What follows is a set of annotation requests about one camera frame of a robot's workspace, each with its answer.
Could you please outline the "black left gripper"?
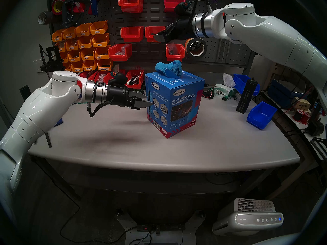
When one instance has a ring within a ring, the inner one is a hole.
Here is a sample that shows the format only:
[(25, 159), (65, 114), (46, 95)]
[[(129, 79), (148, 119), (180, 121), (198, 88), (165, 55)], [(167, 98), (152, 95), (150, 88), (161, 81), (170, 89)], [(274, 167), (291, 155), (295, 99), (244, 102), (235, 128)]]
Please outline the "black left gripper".
[(117, 105), (140, 110), (141, 108), (147, 108), (154, 104), (153, 102), (143, 100), (144, 98), (147, 98), (145, 94), (129, 89), (126, 86), (107, 85), (107, 105)]

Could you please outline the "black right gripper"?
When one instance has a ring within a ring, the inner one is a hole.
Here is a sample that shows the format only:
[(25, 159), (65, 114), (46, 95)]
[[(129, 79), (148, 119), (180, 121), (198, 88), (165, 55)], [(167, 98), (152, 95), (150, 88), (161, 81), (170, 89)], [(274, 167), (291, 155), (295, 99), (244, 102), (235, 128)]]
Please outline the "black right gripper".
[(172, 40), (186, 40), (195, 38), (192, 24), (189, 24), (190, 16), (181, 16), (173, 23), (158, 32), (153, 38), (160, 43), (169, 43)]

